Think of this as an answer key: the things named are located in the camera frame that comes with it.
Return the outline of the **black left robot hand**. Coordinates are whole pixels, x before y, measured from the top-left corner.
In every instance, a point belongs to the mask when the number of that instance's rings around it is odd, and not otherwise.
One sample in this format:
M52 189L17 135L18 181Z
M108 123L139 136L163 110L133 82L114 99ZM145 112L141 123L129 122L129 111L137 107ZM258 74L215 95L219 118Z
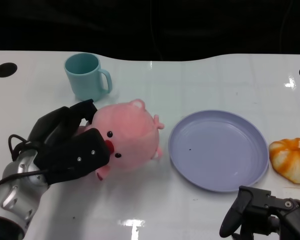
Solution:
M93 100L61 107L39 118L28 140L38 146L34 164L45 171L49 185L75 180L105 166L110 149L96 128L79 132L80 123L92 122Z

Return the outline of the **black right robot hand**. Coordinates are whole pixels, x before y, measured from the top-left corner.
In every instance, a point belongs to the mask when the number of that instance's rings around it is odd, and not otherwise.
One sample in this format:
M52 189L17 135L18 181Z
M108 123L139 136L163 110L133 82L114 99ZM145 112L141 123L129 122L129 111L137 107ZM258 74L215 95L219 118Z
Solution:
M219 231L222 238L252 240L254 234L300 240L300 200L280 199L270 191L240 186Z

